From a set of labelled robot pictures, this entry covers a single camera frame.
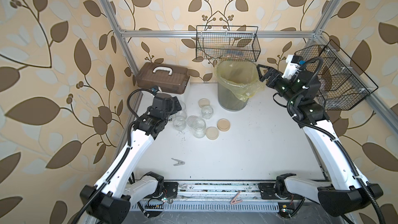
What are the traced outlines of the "jar with beige lid back-right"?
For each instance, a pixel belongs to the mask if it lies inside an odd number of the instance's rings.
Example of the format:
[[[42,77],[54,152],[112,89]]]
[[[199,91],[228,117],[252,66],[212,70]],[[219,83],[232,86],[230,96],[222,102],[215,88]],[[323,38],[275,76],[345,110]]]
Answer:
[[[175,130],[182,132],[187,126],[186,120],[183,117],[177,116],[173,118],[173,127]]]

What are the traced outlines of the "beige jar lid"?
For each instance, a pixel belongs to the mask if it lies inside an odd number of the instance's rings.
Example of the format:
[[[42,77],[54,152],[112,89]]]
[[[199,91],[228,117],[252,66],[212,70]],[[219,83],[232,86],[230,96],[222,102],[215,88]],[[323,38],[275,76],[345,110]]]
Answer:
[[[219,131],[227,132],[231,128],[231,123],[227,119],[220,119],[217,122],[217,128]]]
[[[198,101],[198,105],[200,108],[203,108],[204,106],[210,105],[210,100],[206,98],[202,98]]]
[[[209,127],[206,130],[206,137],[209,140],[216,140],[219,137],[219,130],[217,127]]]

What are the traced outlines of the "jar with beige lid front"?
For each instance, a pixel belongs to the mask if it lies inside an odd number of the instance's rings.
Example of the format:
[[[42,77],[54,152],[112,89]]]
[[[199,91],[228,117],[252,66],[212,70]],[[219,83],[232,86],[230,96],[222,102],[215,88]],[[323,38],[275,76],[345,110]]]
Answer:
[[[195,138],[201,139],[206,134],[206,122],[204,119],[197,117],[192,122],[192,134]]]

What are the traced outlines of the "jar with beige lid back-left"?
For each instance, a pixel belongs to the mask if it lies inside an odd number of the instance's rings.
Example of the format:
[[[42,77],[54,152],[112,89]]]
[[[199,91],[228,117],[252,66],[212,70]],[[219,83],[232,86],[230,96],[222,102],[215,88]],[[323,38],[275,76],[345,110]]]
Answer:
[[[214,114],[214,109],[210,105],[205,105],[201,109],[201,115],[204,119],[210,119]]]

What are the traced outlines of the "patterned white jar lid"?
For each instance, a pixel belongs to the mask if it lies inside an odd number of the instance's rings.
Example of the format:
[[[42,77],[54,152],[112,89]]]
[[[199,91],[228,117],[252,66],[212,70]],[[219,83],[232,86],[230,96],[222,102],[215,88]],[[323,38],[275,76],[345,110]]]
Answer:
[[[193,127],[194,123],[198,120],[198,116],[192,115],[188,116],[186,119],[186,123],[189,127]]]

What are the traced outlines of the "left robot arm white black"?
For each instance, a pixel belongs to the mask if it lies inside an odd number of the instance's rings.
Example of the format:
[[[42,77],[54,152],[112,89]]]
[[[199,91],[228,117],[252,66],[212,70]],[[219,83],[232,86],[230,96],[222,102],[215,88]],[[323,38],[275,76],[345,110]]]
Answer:
[[[86,185],[80,192],[84,206],[72,223],[78,223],[83,213],[87,213],[105,224],[121,224],[131,207],[143,198],[164,194],[164,177],[157,173],[149,172],[128,185],[144,152],[164,130],[170,116],[182,109],[177,97],[159,87],[148,92],[153,95],[152,105],[128,125],[126,144],[109,169],[94,186]]]

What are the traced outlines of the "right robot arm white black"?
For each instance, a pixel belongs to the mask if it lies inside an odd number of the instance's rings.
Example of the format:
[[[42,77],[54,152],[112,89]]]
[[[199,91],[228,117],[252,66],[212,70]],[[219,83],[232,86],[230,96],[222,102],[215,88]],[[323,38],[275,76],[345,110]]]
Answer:
[[[379,184],[371,184],[360,172],[334,131],[324,107],[315,100],[322,83],[318,74],[323,67],[323,58],[303,61],[299,56],[289,56],[284,72],[273,67],[257,65],[259,80],[276,90],[287,100],[286,110],[291,119],[308,136],[329,173],[329,181],[303,179],[294,173],[277,177],[275,195],[287,199],[299,195],[320,204],[333,217],[346,216],[372,205],[379,223],[386,222],[377,199],[383,196]]]

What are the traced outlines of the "brown lidded storage box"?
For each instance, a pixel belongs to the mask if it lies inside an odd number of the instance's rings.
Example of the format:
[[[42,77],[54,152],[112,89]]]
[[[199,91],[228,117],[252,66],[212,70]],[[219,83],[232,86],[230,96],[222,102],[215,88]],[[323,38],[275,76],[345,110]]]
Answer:
[[[145,63],[136,75],[136,81],[140,88],[158,86],[167,93],[184,94],[190,84],[190,75],[186,67]]]

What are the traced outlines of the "grey clip on table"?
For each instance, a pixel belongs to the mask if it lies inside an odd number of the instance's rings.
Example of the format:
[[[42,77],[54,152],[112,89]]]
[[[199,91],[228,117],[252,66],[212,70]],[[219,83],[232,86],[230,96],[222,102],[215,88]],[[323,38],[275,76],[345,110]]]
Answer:
[[[183,165],[185,165],[185,162],[184,161],[181,161],[181,160],[179,160],[179,159],[175,159],[175,158],[172,158],[172,160],[175,162],[174,164],[173,164],[173,166],[183,166]]]

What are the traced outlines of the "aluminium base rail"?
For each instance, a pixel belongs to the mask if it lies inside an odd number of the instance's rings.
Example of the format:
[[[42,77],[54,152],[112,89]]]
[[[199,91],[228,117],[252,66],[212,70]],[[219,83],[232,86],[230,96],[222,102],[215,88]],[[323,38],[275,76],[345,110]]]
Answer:
[[[152,212],[277,213],[319,206],[297,194],[278,197],[274,187],[273,180],[166,180],[159,198],[148,196],[140,204]],[[242,202],[231,205],[238,191]]]

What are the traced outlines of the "pink clip on rail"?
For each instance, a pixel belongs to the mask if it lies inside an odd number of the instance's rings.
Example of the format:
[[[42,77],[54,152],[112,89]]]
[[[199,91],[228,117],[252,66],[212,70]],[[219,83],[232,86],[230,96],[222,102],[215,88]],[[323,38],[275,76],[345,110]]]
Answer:
[[[240,191],[237,192],[237,194],[234,196],[234,198],[230,201],[231,205],[236,205],[242,202],[242,199],[239,198]]]

